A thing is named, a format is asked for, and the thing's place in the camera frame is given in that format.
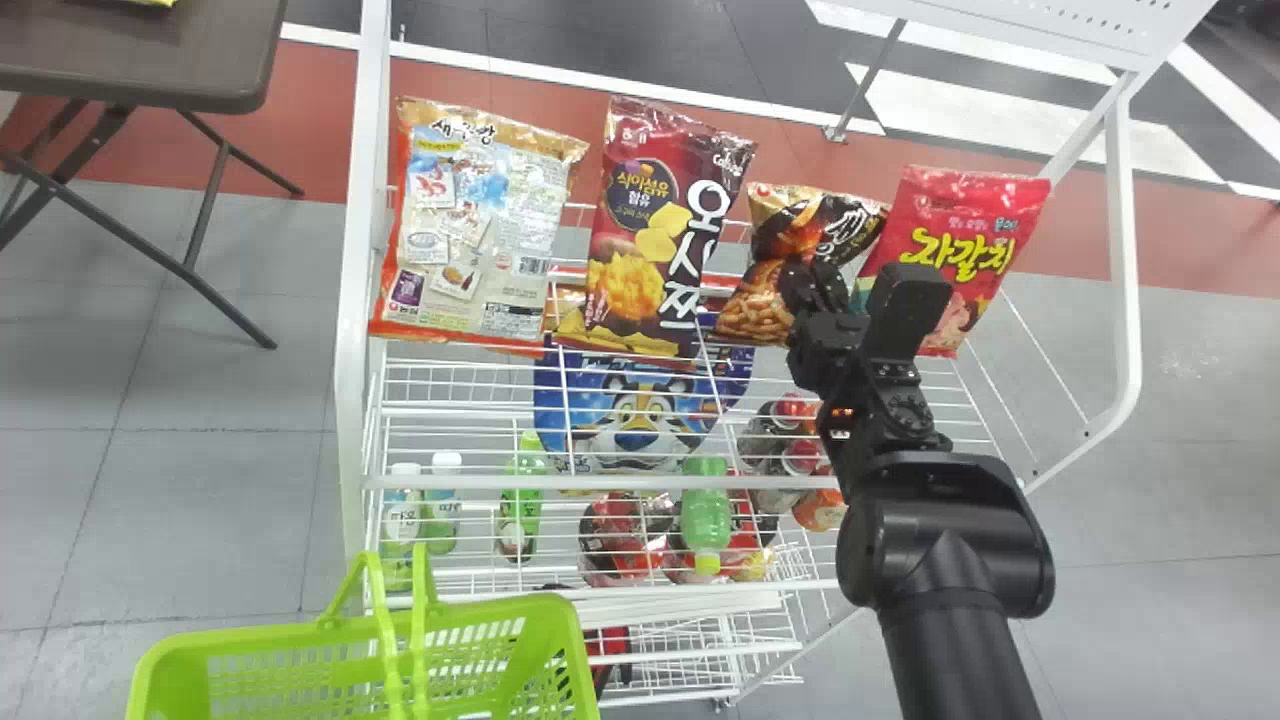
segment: tiger mascot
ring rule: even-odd
[[[675,410],[676,398],[692,389],[694,382],[685,378],[632,382],[611,374],[600,391],[613,393],[613,406],[595,423],[573,428],[579,462],[586,454],[602,473],[675,473],[705,433],[685,421],[687,410]]]

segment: white floor stripe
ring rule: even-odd
[[[824,26],[884,37],[888,35],[890,26],[893,24],[893,18],[881,15],[878,13],[868,13],[846,5],[823,3],[822,0],[808,0],[808,3],[809,9],[813,10],[814,18]],[[1002,63],[1015,68],[1025,68],[1029,70],[1038,70],[1042,73],[1070,77],[1100,85],[1110,86],[1116,81],[1115,73],[1101,63],[1088,63],[1085,60],[1066,58],[1056,53],[1037,50],[1034,47],[1024,47],[1009,42],[1000,42],[996,40],[987,40],[984,37],[977,37],[964,32],[937,28],[920,23],[906,23],[906,27],[902,28],[902,35],[899,37],[899,42],[909,42],[911,45],[932,47],[934,50],[946,50],[948,53],[969,55],[970,58],[978,58],[980,60]]]
[[[847,67],[858,81],[867,72],[865,65],[850,63]],[[867,100],[886,128],[1041,155],[1057,151],[1088,114],[1088,110],[892,70],[881,70]],[[1143,170],[1222,182],[1178,133],[1162,124],[1133,120],[1132,149],[1134,167]],[[1083,159],[1106,160],[1101,137],[1084,151]]]
[[[623,78],[600,76],[595,73],[566,70],[563,68],[553,68],[549,65],[536,65],[532,63],[521,63],[517,60],[503,60],[500,58],[490,58],[488,55],[477,55],[474,53],[460,53],[457,50],[444,50],[440,47],[429,47],[426,45],[415,45],[411,42],[399,42],[399,41],[392,42],[392,55],[397,58],[421,60],[425,63],[452,65],[456,68],[484,70],[511,77],[536,79],[541,82],[570,85],[573,87],[586,87],[590,90],[600,90],[604,92],[636,95],[640,97],[664,100],[667,102],[696,105],[699,108],[709,108],[712,110],[742,113],[746,115],[758,115],[762,118],[777,118],[782,120],[791,120],[791,122],[808,123],[815,126],[829,126],[840,118],[838,115],[831,113],[818,113],[814,110],[805,110],[804,108],[790,108],[786,105],[778,105],[776,102],[744,100],[741,97],[730,97],[727,95],[713,95],[710,92],[698,92],[694,90],[684,90],[680,87],[669,87],[664,85],[653,85],[649,82],[639,82],[634,79],[623,79]],[[867,135],[884,135],[884,128],[882,128],[879,123],[859,118],[854,118],[854,120],[850,123],[850,129]]]
[[[1226,181],[1226,184],[1238,195],[1248,195],[1249,197],[1261,197],[1263,200],[1275,200],[1276,202],[1280,202],[1280,190],[1275,187],[1262,187],[1261,184],[1231,181]]]
[[[325,29],[323,27],[302,26],[297,23],[284,23],[280,26],[280,38],[308,45],[324,45],[326,47],[342,47],[355,50],[360,47],[360,33]]]
[[[1219,70],[1187,44],[1179,45],[1169,56],[1169,64],[1196,86],[1210,102],[1240,127],[1245,135],[1280,161],[1280,119],[1267,111],[1248,92],[1240,90],[1222,70]]]

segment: chip bag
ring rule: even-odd
[[[858,273],[851,307],[865,307],[886,263],[933,265],[952,293],[919,354],[955,357],[1030,241],[1048,192],[1046,178],[908,165],[879,245]]]
[[[557,469],[678,473],[719,419],[717,397],[727,411],[751,378],[755,348],[707,351],[710,373],[701,361],[673,370],[628,357],[547,351],[534,368],[534,429]]]
[[[613,97],[588,297],[557,328],[579,347],[667,357],[696,340],[703,264],[755,143],[634,97]]]
[[[552,242],[586,142],[411,97],[396,118],[396,223],[370,334],[540,348]]]
[[[826,260],[837,268],[870,247],[888,206],[855,195],[799,184],[746,186],[751,208],[751,266],[716,320],[716,334],[781,345],[795,318],[778,293],[788,260]]]

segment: green bottle cap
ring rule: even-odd
[[[686,475],[726,475],[728,462],[723,457],[703,456],[685,459]]]
[[[694,573],[699,575],[718,575],[719,574],[719,553],[718,552],[695,552],[694,553]]]
[[[520,450],[522,452],[527,452],[527,451],[541,452],[543,451],[543,441],[538,438],[538,433],[536,432],[534,432],[534,430],[525,430],[525,432],[520,433]]]

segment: red floor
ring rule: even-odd
[[[228,138],[307,190],[307,199],[346,199],[355,90],[355,54],[283,42],[266,104],[243,117],[210,117]],[[499,114],[573,135],[593,143],[573,200],[594,202],[599,190],[599,142],[608,94],[504,76],[396,60],[394,94],[488,108]],[[0,145],[24,143],[55,111],[58,101],[24,97],[0,128]],[[1034,163],[873,136],[847,145],[827,142],[813,126],[703,108],[676,106],[714,126],[750,137],[759,151],[748,177],[808,183],[890,200],[906,163],[1034,173]],[[84,114],[56,143],[60,156],[83,135]],[[141,110],[84,169],[88,179],[200,190],[209,177],[212,145],[169,111]],[[228,165],[223,190],[283,195],[238,163]],[[1106,218],[1100,172],[1074,170],[1055,190],[1033,243],[1018,261],[1023,272],[1106,278]],[[1183,290],[1280,297],[1280,209],[1263,200],[1158,181],[1138,179],[1137,219],[1140,279]],[[739,204],[733,217],[745,219]]]

